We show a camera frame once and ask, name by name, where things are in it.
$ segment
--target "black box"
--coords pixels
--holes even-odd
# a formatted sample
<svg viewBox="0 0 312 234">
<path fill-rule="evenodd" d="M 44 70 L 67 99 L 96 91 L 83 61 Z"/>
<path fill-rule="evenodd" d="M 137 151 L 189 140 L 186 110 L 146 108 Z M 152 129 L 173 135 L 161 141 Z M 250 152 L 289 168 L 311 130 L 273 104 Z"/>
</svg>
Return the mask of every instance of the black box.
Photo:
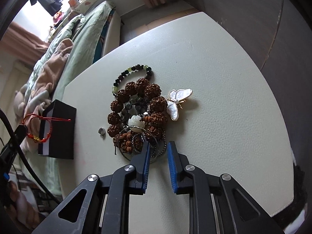
<svg viewBox="0 0 312 234">
<path fill-rule="evenodd" d="M 51 105 L 43 111 L 43 117 L 54 117 L 70 119 L 71 121 L 51 121 L 51 137 L 38 146 L 40 156 L 48 156 L 58 159 L 74 159 L 74 129 L 76 119 L 76 108 L 59 100 L 54 100 Z M 48 121 L 41 120 L 39 137 L 42 139 L 49 132 Z"/>
</svg>

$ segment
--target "black beaded bracelet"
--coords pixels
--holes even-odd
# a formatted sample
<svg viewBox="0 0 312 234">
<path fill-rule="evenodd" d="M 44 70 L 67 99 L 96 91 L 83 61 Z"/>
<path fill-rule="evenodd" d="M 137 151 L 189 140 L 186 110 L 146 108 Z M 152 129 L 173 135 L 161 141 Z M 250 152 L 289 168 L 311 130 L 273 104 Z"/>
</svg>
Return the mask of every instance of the black beaded bracelet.
<svg viewBox="0 0 312 234">
<path fill-rule="evenodd" d="M 121 72 L 121 74 L 118 76 L 118 78 L 115 80 L 113 84 L 112 94 L 116 97 L 118 92 L 118 85 L 119 83 L 127 76 L 130 72 L 134 72 L 136 70 L 146 70 L 146 76 L 145 79 L 150 80 L 152 78 L 152 68 L 147 65 L 140 65 L 137 64 L 133 67 L 129 67 L 124 72 Z"/>
</svg>

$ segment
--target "white butterfly wing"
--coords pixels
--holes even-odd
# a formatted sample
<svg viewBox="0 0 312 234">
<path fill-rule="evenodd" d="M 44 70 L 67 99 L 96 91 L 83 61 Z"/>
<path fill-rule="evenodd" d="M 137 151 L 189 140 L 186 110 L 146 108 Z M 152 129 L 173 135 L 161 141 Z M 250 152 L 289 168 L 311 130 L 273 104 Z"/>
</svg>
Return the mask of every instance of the white butterfly wing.
<svg viewBox="0 0 312 234">
<path fill-rule="evenodd" d="M 192 93 L 193 91 L 191 89 L 186 89 L 186 90 L 180 89 L 176 92 L 175 99 L 181 101 L 189 97 Z"/>
<path fill-rule="evenodd" d="M 176 121 L 179 118 L 177 105 L 172 101 L 167 101 L 167 103 L 168 103 L 167 113 L 170 115 L 173 121 Z"/>
<path fill-rule="evenodd" d="M 176 95 L 177 95 L 177 91 L 176 91 L 176 90 L 171 90 L 171 91 L 169 92 L 169 97 L 170 97 L 170 99 L 173 100 L 173 101 L 176 101 L 176 100 L 177 100 L 177 99 L 176 99 Z"/>
</svg>

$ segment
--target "textured white surface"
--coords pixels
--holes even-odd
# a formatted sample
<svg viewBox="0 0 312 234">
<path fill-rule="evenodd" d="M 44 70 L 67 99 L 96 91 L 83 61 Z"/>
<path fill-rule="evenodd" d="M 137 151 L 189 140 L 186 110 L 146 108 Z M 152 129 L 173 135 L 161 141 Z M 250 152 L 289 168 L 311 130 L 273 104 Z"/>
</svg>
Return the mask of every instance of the textured white surface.
<svg viewBox="0 0 312 234">
<path fill-rule="evenodd" d="M 63 101 L 77 108 L 77 117 L 74 160 L 60 163 L 65 195 L 89 174 L 109 175 L 127 164 L 98 130 L 109 126 L 115 78 L 138 63 L 152 67 L 163 96 L 193 90 L 166 129 L 167 141 L 174 140 L 190 163 L 213 175 L 230 173 L 270 215 L 292 201 L 291 148 L 277 102 L 243 48 L 204 13 L 132 39 L 66 87 Z M 163 156 L 150 166 L 146 194 L 130 197 L 129 233 L 188 233 L 188 222 L 188 196 L 172 192 Z"/>
</svg>

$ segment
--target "tile grout line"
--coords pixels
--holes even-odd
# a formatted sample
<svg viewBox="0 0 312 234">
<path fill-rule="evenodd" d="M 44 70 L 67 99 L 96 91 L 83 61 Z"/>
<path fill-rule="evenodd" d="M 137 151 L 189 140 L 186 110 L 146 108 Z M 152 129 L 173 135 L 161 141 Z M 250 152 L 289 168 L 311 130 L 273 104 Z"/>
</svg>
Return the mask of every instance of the tile grout line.
<svg viewBox="0 0 312 234">
<path fill-rule="evenodd" d="M 282 6 L 281 6 L 281 8 L 280 8 L 280 13 L 279 13 L 279 15 L 278 15 L 277 27 L 276 27 L 276 31 L 275 31 L 274 36 L 273 36 L 273 40 L 272 40 L 271 46 L 270 46 L 270 48 L 269 48 L 269 51 L 268 51 L 268 54 L 267 54 L 266 58 L 264 59 L 264 62 L 263 62 L 263 64 L 262 64 L 262 66 L 261 66 L 261 68 L 260 68 L 260 71 L 262 71 L 264 65 L 266 64 L 266 61 L 268 60 L 269 55 L 270 55 L 270 52 L 271 52 L 271 50 L 272 50 L 272 48 L 273 48 L 273 44 L 274 44 L 274 42 L 275 42 L 278 29 L 279 29 L 279 27 L 280 27 L 280 20 L 281 20 L 281 18 L 282 18 L 283 6 L 284 6 L 284 0 L 282 0 Z"/>
</svg>

